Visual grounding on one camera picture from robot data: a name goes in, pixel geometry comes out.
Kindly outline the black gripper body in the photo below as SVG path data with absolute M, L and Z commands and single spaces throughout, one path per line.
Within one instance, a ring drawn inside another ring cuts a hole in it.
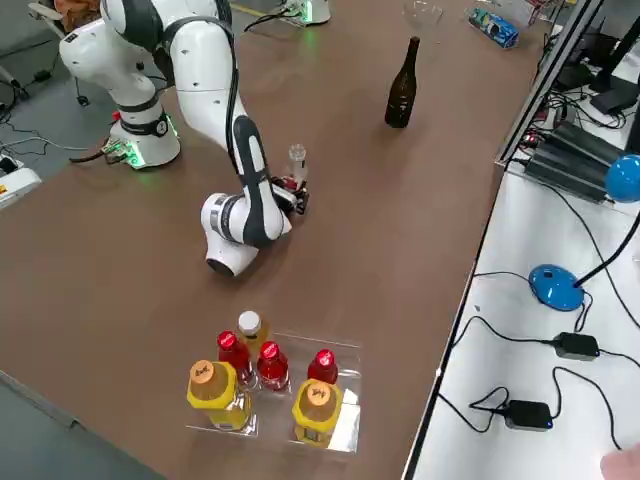
M 283 187 L 280 177 L 272 177 L 272 190 L 278 207 L 285 213 L 291 214 L 296 208 L 296 196 Z

